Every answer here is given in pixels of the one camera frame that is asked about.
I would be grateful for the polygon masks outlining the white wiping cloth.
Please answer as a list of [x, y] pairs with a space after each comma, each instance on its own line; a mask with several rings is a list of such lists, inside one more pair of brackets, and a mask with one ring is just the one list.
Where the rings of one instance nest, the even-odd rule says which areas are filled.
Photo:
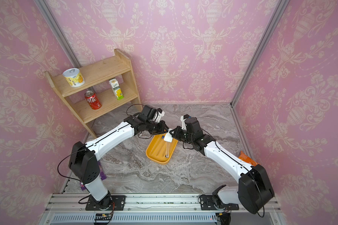
[[173, 141], [173, 137], [172, 137], [170, 132], [165, 134], [164, 141], [166, 141], [166, 142], [172, 142]]

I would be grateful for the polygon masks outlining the yellow plastic basin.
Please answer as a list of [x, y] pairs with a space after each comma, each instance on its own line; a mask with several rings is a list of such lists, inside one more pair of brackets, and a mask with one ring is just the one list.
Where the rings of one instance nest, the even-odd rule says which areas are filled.
[[165, 154], [166, 154], [166, 141], [165, 141], [164, 148], [162, 149], [162, 151], [160, 152], [159, 155], [154, 155], [154, 154], [151, 154], [151, 153], [150, 153], [151, 150], [152, 150], [152, 141], [151, 141], [150, 144], [149, 144], [149, 146], [148, 146], [147, 149], [146, 149], [146, 156], [147, 156], [150, 160], [152, 160], [152, 161], [154, 161], [154, 162], [156, 162], [156, 163], [158, 163], [158, 164], [166, 165], [166, 164], [168, 164], [168, 162], [170, 161], [170, 159], [171, 159], [171, 157], [172, 157], [172, 155], [173, 155], [173, 153], [174, 153], [174, 151], [175, 151], [175, 148], [176, 148], [176, 146], [177, 146], [177, 143], [178, 143], [178, 140], [173, 139], [173, 141], [171, 142], [171, 147], [170, 147], [170, 156], [169, 156], [169, 158], [166, 158], [166, 157], [165, 157]]

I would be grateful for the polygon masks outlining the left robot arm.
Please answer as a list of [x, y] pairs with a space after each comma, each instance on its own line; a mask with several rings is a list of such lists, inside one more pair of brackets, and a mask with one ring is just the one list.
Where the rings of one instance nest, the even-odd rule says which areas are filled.
[[141, 112], [128, 115], [123, 122], [101, 137], [87, 143], [74, 144], [69, 157], [69, 169], [90, 193], [89, 200], [100, 210], [114, 209], [115, 206], [110, 191], [100, 178], [100, 159], [121, 142], [141, 132], [147, 131], [153, 136], [167, 133], [169, 128], [161, 119], [164, 115], [161, 108], [145, 105]]

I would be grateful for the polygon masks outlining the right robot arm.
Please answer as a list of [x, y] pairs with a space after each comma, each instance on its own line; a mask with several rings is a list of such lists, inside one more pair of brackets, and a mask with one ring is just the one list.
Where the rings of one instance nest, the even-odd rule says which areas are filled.
[[212, 202], [216, 208], [224, 209], [230, 204], [241, 204], [251, 214], [257, 214], [275, 196], [263, 166], [254, 166], [239, 159], [203, 129], [194, 133], [178, 126], [169, 133], [172, 138], [190, 144], [194, 150], [214, 160], [237, 182], [237, 188], [222, 185], [212, 193]]

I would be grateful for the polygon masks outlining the green white juice carton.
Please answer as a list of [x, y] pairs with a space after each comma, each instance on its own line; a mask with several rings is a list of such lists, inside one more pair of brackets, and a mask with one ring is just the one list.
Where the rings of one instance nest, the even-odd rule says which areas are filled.
[[117, 100], [121, 100], [124, 98], [122, 90], [120, 88], [119, 82], [117, 81], [116, 78], [113, 78], [111, 80], [109, 80], [109, 83], [112, 87], [113, 93], [116, 97]]

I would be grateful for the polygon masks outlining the orange snack bag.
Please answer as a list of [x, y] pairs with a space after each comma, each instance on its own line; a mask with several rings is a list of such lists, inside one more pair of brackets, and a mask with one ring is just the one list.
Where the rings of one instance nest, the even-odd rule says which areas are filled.
[[240, 163], [250, 164], [251, 166], [258, 165], [258, 163], [256, 161], [254, 161], [252, 158], [250, 158], [248, 155], [246, 155], [243, 151], [240, 152], [238, 159], [239, 159]]

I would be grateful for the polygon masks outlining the red cola can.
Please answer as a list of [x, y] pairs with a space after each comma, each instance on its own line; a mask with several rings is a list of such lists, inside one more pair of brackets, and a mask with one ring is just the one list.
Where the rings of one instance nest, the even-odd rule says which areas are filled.
[[101, 103], [94, 91], [86, 91], [84, 94], [85, 100], [93, 110], [101, 108]]

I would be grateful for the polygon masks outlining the purple tissue pack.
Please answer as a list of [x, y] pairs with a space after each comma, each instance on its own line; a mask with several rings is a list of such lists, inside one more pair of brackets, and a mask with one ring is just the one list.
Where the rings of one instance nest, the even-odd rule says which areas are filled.
[[[102, 168], [102, 165], [101, 165], [101, 162], [99, 162], [99, 161], [98, 161], [98, 166], [99, 166], [99, 170], [100, 170], [99, 177], [103, 181], [107, 178], [107, 176], [105, 175], [103, 168]], [[84, 184], [82, 182], [80, 182], [80, 188], [81, 188], [82, 191], [86, 190], [86, 187], [84, 186]]]

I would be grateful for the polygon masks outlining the yellow white tin can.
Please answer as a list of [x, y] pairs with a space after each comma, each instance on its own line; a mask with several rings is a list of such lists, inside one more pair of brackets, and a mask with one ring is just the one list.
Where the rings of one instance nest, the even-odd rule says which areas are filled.
[[73, 88], [77, 88], [85, 84], [85, 79], [78, 68], [70, 68], [64, 71], [63, 76]]

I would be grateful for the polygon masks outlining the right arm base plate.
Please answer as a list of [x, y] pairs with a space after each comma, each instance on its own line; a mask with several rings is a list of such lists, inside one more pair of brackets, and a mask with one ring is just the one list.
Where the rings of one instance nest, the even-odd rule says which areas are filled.
[[224, 204], [218, 197], [213, 195], [200, 195], [198, 202], [202, 211], [238, 211], [239, 205], [234, 203]]

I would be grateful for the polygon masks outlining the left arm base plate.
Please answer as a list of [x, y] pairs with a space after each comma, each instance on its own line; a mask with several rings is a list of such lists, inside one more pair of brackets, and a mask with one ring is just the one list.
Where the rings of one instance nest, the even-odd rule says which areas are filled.
[[86, 204], [86, 211], [123, 211], [125, 206], [125, 195], [111, 195], [104, 197], [101, 201], [95, 200], [92, 196]]

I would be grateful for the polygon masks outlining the aluminium front rail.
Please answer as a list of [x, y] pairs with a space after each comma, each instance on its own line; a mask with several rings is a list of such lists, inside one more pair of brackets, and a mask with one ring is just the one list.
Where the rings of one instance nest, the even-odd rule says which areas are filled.
[[85, 194], [54, 194], [41, 225], [284, 225], [275, 198], [257, 214], [239, 204], [238, 211], [202, 211], [199, 193], [125, 195], [123, 211], [86, 211]]

